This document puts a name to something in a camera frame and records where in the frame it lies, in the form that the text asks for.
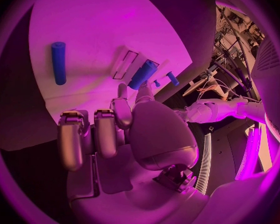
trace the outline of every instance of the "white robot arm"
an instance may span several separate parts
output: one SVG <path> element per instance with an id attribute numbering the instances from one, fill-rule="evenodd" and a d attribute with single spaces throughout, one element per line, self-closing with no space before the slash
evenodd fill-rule
<path id="1" fill-rule="evenodd" d="M 248 102 L 245 98 L 235 98 L 232 101 L 220 99 L 198 100 L 186 107 L 185 121 L 209 123 L 221 121 L 227 116 L 235 118 L 250 118 L 265 123 L 265 109 L 262 103 Z"/>

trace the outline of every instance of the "white surface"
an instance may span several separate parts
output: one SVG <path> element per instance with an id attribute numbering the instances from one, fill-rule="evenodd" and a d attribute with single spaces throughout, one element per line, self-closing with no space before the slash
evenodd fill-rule
<path id="1" fill-rule="evenodd" d="M 66 43 L 66 76 L 55 84 L 50 45 Z M 160 64 L 152 79 L 161 87 L 165 75 L 178 75 L 191 58 L 180 38 L 149 0 L 37 0 L 29 28 L 29 48 L 34 75 L 46 107 L 57 122 L 63 110 L 108 108 L 120 80 L 111 68 L 122 46 L 145 54 Z M 129 90 L 132 106 L 136 92 Z"/>

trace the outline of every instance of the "blue cylinder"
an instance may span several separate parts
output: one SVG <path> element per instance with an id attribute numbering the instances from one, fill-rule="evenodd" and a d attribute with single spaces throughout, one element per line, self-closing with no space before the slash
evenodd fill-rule
<path id="1" fill-rule="evenodd" d="M 51 45 L 51 49 L 55 82 L 61 86 L 66 83 L 65 43 L 55 42 Z"/>
<path id="2" fill-rule="evenodd" d="M 175 85 L 178 86 L 179 85 L 179 81 L 176 79 L 176 77 L 173 75 L 173 73 L 170 71 L 167 76 L 169 77 L 169 79 L 171 79 L 171 82 Z"/>
<path id="3" fill-rule="evenodd" d="M 156 71 L 157 71 L 157 66 L 152 61 L 146 61 L 142 65 L 142 67 L 140 67 L 137 70 L 137 72 L 134 74 L 128 86 L 134 90 L 138 90 L 140 85 L 144 81 L 147 81 Z"/>
<path id="4" fill-rule="evenodd" d="M 153 82 L 155 83 L 155 86 L 157 86 L 157 87 L 161 86 L 161 84 L 157 80 L 154 80 Z"/>

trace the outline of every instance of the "purple light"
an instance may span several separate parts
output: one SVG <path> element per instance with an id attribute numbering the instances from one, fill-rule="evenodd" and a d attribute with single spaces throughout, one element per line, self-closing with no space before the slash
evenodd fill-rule
<path id="1" fill-rule="evenodd" d="M 235 180 L 243 180 L 252 176 L 258 159 L 261 136 L 261 128 L 254 128 L 249 130 L 244 157 Z"/>

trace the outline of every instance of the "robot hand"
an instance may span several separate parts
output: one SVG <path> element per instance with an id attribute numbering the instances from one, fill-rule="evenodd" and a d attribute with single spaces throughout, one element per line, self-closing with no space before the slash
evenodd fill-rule
<path id="1" fill-rule="evenodd" d="M 221 121 L 227 116 L 235 118 L 251 118 L 265 123 L 265 110 L 263 104 L 248 102 L 245 98 L 235 98 L 232 101 L 220 99 L 198 100 L 186 107 L 188 122 L 209 123 Z"/>

